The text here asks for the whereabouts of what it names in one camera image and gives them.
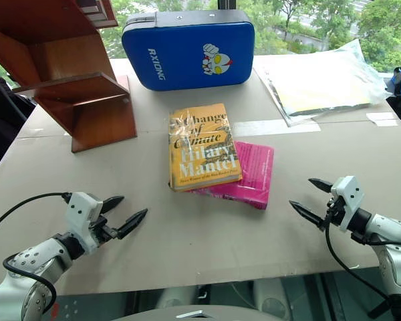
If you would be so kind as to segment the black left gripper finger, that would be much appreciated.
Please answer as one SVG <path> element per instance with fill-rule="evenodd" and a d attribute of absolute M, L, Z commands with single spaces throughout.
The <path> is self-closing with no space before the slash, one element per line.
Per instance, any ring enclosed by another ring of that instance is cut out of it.
<path fill-rule="evenodd" d="M 122 201 L 124 200 L 124 196 L 118 195 L 118 196 L 113 196 L 110 197 L 106 200 L 103 201 L 102 208 L 101 208 L 101 214 L 105 214 L 115 207 L 117 207 Z"/>
<path fill-rule="evenodd" d="M 131 233 L 145 218 L 148 210 L 143 209 L 133 214 L 126 222 L 117 229 L 117 238 L 124 239 L 129 233 Z"/>

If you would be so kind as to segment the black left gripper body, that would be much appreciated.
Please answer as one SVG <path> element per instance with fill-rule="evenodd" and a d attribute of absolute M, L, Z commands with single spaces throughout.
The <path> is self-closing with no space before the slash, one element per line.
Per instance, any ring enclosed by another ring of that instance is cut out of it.
<path fill-rule="evenodd" d="M 90 231 L 98 243 L 107 243 L 118 237 L 118 231 L 107 225 L 108 220 L 100 215 L 94 222 L 90 223 Z"/>

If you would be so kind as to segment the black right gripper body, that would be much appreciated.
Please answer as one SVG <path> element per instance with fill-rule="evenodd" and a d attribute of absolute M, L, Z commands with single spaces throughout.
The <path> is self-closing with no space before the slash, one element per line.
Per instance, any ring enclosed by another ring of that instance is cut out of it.
<path fill-rule="evenodd" d="M 342 196 L 337 199 L 331 198 L 327 203 L 327 211 L 324 219 L 324 227 L 328 227 L 331 223 L 340 226 L 345 216 L 345 201 Z"/>

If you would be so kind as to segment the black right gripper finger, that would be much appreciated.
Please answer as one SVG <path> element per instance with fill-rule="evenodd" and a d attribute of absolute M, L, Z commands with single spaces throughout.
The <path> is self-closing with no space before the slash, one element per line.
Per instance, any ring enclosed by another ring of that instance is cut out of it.
<path fill-rule="evenodd" d="M 325 221 L 321 217 L 314 214 L 310 209 L 292 200 L 289 200 L 289 204 L 300 216 L 308 220 L 310 223 L 314 224 L 320 231 L 323 231 L 325 229 Z"/>
<path fill-rule="evenodd" d="M 318 178 L 310 178 L 310 179 L 308 179 L 308 181 L 325 193 L 331 192 L 333 183 L 331 183 L 329 181 L 325 181 L 325 180 L 318 179 Z"/>

